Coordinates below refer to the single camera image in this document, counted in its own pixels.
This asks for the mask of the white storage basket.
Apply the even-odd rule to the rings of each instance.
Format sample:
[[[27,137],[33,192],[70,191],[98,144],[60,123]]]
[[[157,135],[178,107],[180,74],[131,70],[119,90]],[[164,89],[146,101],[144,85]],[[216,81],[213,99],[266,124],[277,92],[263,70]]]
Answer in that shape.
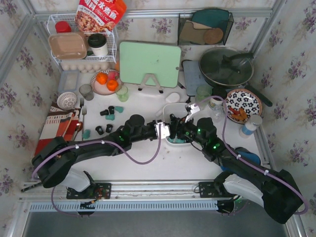
[[[182,118],[187,115],[187,111],[185,109],[186,103],[184,102],[178,102],[178,103],[170,103],[164,106],[163,112],[162,112],[162,118],[165,123],[170,123],[170,115],[174,114],[177,118]],[[185,142],[183,144],[176,144],[174,143],[174,140],[178,139],[177,136],[175,136],[174,139],[170,139],[169,137],[166,138],[166,142],[171,147],[186,147],[190,146],[190,142]]]

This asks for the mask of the black coffee capsule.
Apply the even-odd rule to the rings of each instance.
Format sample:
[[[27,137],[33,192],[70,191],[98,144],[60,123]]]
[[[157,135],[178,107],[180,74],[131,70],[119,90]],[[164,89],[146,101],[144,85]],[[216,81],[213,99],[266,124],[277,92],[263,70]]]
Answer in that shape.
[[[107,126],[106,126],[106,132],[107,132],[107,133],[111,133],[112,130],[113,130],[113,125],[112,125],[112,124],[107,124]]]
[[[110,114],[114,114],[114,112],[115,112],[115,107],[114,106],[109,106],[108,109],[109,109],[109,113]]]
[[[100,112],[100,116],[106,116],[106,115],[109,115],[109,111],[108,110],[103,110]]]
[[[99,135],[104,134],[104,130],[103,130],[102,126],[97,126],[97,127],[95,128],[95,130],[97,131],[97,133],[98,133]]]

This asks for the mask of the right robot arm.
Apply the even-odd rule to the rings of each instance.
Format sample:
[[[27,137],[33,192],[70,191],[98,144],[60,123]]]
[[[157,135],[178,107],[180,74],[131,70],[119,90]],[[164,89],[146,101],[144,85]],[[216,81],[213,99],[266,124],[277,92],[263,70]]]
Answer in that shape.
[[[255,186],[261,195],[251,201],[261,205],[276,222],[285,224],[304,203],[301,192],[292,175],[282,169],[274,171],[247,159],[223,139],[217,136],[217,128],[211,118],[201,118],[197,124],[185,122],[184,118],[170,115],[171,136],[186,138],[201,145],[208,161],[227,168],[228,176],[220,188],[228,190],[228,180],[236,175]]]

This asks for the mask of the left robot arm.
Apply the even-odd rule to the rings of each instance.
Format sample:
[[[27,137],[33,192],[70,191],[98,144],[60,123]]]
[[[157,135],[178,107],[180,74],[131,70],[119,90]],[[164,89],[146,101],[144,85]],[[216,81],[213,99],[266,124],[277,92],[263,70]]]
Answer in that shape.
[[[116,131],[99,139],[67,142],[61,136],[55,137],[32,159],[32,177],[38,177],[44,188],[63,185],[83,192],[93,185],[93,180],[88,172],[74,169],[74,164],[126,154],[134,142],[162,141],[170,135],[171,124],[162,120],[145,123],[141,115],[132,115]]]

